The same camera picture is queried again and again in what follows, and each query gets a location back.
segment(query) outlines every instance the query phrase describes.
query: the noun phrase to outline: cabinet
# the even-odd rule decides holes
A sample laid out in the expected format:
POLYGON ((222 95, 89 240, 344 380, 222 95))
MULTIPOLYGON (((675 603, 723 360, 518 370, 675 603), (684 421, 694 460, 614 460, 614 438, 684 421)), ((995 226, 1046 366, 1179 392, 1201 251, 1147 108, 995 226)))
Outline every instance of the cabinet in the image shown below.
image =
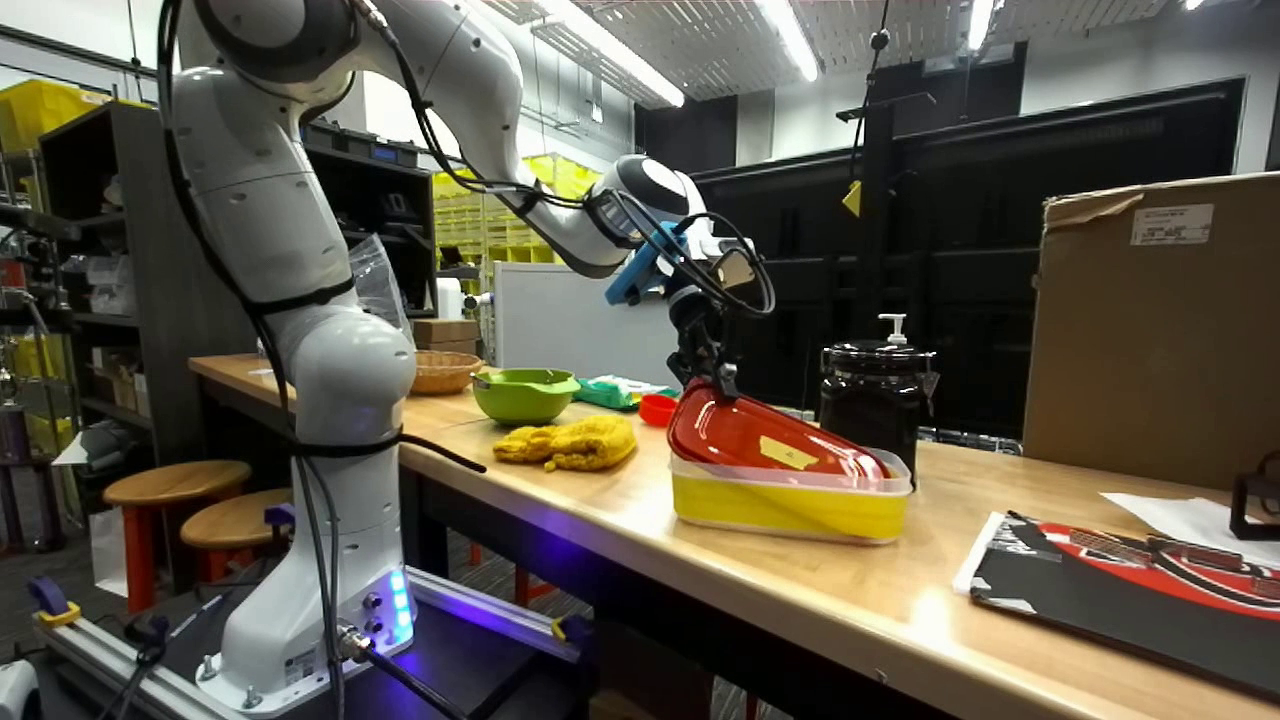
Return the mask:
POLYGON ((156 455, 202 453, 188 357, 250 354, 258 341, 177 210, 160 115, 103 105, 49 133, 39 161, 83 421, 133 423, 156 455))

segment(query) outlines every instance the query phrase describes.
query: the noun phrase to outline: ceiling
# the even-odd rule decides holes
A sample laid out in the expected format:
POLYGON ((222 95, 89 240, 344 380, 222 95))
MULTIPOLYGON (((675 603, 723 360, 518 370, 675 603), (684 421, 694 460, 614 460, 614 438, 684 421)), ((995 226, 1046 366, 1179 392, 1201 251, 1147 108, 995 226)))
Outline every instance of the ceiling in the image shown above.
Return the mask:
MULTIPOLYGON (((596 56, 561 24, 546 22, 536 0, 487 0, 518 24, 531 24, 539 39, 591 67, 605 85, 620 89, 635 105, 660 105, 623 67, 596 56)), ((577 0, 614 38, 635 47, 656 71, 675 80, 684 95, 745 95, 780 85, 799 85, 796 67, 774 39, 774 29, 758 11, 758 0, 577 0)), ((1156 22, 1179 0, 1006 0, 991 22, 987 44, 1082 38, 1116 24, 1156 22)), ((824 71, 863 71, 871 54, 868 38, 880 22, 880 0, 794 0, 799 29, 820 56, 824 71)), ((969 24, 969 0, 891 0, 891 44, 885 64, 960 56, 969 24)))

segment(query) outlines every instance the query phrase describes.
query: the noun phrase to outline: yellow box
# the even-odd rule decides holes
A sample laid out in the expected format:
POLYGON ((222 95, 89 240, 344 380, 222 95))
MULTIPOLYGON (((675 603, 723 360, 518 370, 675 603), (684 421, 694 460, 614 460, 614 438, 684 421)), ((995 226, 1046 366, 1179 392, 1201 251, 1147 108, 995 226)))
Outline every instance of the yellow box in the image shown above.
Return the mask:
POLYGON ((891 543, 909 525, 913 472, 889 453, 880 464, 891 476, 885 488, 839 488, 839 476, 824 472, 728 467, 672 455, 672 499, 690 525, 891 543))
POLYGON ((22 80, 0 93, 0 152, 32 152, 43 133, 95 108, 75 85, 22 80))

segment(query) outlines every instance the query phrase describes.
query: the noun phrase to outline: fluorescent light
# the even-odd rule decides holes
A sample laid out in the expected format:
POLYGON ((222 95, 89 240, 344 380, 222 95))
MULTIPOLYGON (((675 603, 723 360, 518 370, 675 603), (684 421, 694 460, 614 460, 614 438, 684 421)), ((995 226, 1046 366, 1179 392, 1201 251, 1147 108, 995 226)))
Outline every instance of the fluorescent light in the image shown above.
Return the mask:
POLYGON ((813 56, 813 47, 804 39, 796 9, 789 0, 758 0, 758 9, 776 29, 776 38, 783 39, 783 54, 799 67, 804 85, 813 85, 817 80, 817 56, 813 56))
POLYGON ((995 0, 974 0, 974 9, 969 9, 969 39, 964 39, 969 54, 986 47, 986 39, 991 32, 991 15, 995 15, 995 0))
POLYGON ((644 89, 654 89, 664 105, 680 108, 684 93, 664 80, 644 56, 635 56, 623 39, 618 39, 605 24, 581 11, 573 0, 536 0, 553 22, 561 22, 573 38, 591 44, 602 56, 633 71, 644 89))

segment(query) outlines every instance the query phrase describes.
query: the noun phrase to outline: floor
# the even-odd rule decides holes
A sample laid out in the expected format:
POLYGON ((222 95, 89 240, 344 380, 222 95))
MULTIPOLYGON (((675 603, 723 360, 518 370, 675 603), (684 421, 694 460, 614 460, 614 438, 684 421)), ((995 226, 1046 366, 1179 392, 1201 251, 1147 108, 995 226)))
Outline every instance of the floor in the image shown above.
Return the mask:
MULTIPOLYGON (((466 535, 452 539, 452 575, 472 588, 485 588, 493 598, 514 598, 514 564, 485 554, 485 560, 472 570, 469 548, 472 543, 466 535)), ((11 661, 11 656, 39 648, 37 624, 32 624, 37 603, 28 598, 28 581, 37 581, 37 575, 53 575, 83 607, 83 616, 94 616, 95 624, 116 628, 116 634, 123 628, 123 601, 95 593, 83 539, 73 539, 70 548, 56 548, 56 554, 0 555, 0 661, 11 661)), ((536 601, 536 607, 553 612, 553 616, 569 616, 569 612, 589 616, 589 607, 563 593, 536 601)), ((745 720, 750 716, 745 705, 750 701, 739 687, 716 681, 716 692, 714 692, 716 720, 745 720)), ((776 714, 770 705, 759 705, 758 716, 783 720, 783 714, 776 714)))

